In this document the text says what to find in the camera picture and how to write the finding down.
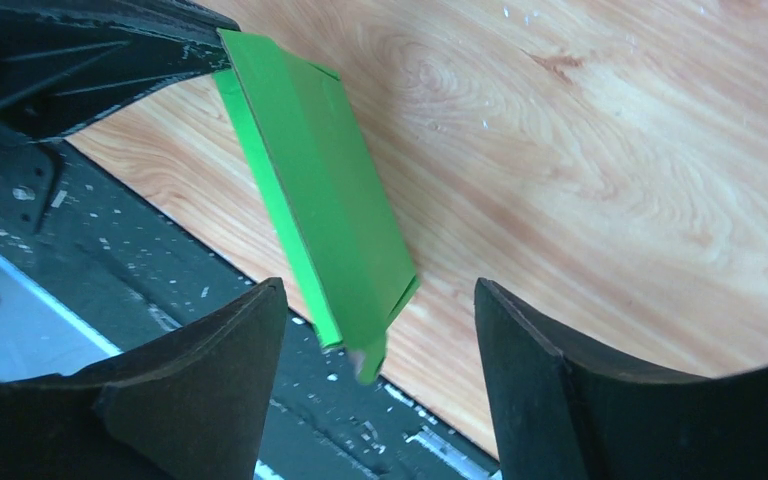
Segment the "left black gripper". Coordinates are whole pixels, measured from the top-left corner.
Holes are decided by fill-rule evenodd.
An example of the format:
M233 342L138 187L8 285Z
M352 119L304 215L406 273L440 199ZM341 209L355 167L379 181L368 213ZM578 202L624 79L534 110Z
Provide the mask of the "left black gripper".
M37 142L229 67L238 28L193 1L0 1L0 222L41 228L63 162Z

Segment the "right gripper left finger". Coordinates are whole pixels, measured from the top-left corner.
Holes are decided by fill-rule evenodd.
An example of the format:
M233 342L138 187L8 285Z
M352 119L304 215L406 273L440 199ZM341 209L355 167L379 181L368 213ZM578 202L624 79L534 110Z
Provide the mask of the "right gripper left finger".
M0 382L0 479L249 479L288 303L269 278L64 376Z

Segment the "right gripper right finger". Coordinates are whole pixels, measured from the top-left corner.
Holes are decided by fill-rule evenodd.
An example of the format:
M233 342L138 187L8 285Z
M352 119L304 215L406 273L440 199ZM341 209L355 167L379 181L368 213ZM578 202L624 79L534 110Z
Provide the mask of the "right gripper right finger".
M474 318L504 478L768 479L768 366L666 368L486 278Z

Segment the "green paper box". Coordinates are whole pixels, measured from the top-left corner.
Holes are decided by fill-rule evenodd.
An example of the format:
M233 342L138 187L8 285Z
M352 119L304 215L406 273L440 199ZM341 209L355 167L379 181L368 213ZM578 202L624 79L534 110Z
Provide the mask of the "green paper box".
M341 77L265 36L219 37L215 81L319 342L370 384L419 278Z

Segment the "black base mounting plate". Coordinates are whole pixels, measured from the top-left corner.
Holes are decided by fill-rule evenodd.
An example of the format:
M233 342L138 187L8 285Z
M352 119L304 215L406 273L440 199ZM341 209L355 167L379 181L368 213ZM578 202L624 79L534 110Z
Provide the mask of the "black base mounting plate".
M0 222L0 382L72 375L257 283L68 143L40 230ZM358 385L288 309L249 479L497 479L498 464L384 380Z

